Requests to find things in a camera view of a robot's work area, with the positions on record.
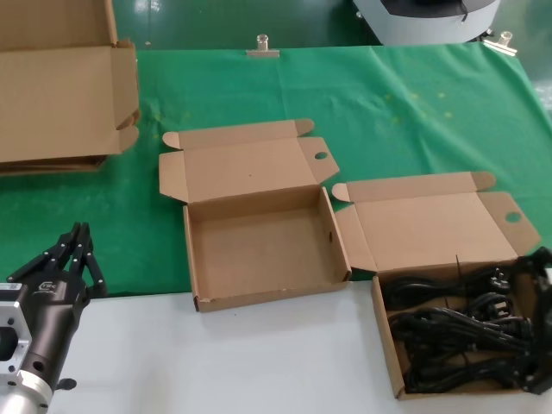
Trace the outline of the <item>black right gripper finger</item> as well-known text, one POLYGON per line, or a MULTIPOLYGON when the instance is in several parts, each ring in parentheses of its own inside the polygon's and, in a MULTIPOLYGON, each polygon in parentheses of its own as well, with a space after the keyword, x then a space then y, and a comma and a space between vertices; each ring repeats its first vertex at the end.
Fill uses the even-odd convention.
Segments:
POLYGON ((514 273, 529 275, 530 279, 538 285, 551 284, 551 249, 539 247, 532 254, 517 259, 514 265, 514 273))
POLYGON ((542 395, 551 388, 551 343, 533 341, 519 362, 519 383, 525 392, 542 395))

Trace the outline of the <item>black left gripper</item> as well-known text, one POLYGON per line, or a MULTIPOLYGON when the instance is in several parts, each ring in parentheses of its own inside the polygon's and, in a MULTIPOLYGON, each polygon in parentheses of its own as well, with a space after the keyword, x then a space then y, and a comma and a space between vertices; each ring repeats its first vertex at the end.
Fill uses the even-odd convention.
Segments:
POLYGON ((52 247, 6 278, 23 284, 21 307, 31 343, 21 369, 49 386, 58 385, 72 338, 90 303, 88 291, 91 298, 108 296, 93 250, 90 225, 76 222, 52 247), (63 271, 68 262, 68 272, 63 271), (91 286, 83 280, 85 269, 91 286))

